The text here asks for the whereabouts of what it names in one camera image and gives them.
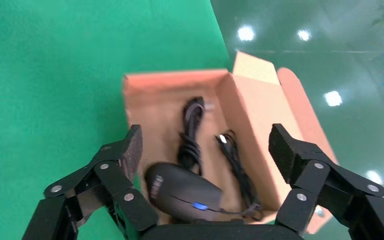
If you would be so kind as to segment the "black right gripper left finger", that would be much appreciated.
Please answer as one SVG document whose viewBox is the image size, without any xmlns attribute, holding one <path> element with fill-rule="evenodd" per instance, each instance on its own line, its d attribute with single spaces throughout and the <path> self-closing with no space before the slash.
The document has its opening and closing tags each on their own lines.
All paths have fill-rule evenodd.
<svg viewBox="0 0 384 240">
<path fill-rule="evenodd" d="M 78 226 L 106 207 L 119 229 L 146 232 L 158 215 L 133 185 L 142 153 L 142 130 L 134 124 L 124 139 L 102 145 L 88 164 L 50 184 L 44 196 L 66 197 Z"/>
</svg>

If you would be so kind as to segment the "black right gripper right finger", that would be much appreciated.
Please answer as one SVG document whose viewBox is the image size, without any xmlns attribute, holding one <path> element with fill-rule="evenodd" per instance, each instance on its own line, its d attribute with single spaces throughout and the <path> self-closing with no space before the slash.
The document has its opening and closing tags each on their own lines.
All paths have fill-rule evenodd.
<svg viewBox="0 0 384 240">
<path fill-rule="evenodd" d="M 322 206 L 351 231 L 384 231 L 383 187 L 334 163 L 316 144 L 293 138 L 280 123 L 272 126 L 268 149 L 291 186 L 277 224 L 304 231 Z"/>
</svg>

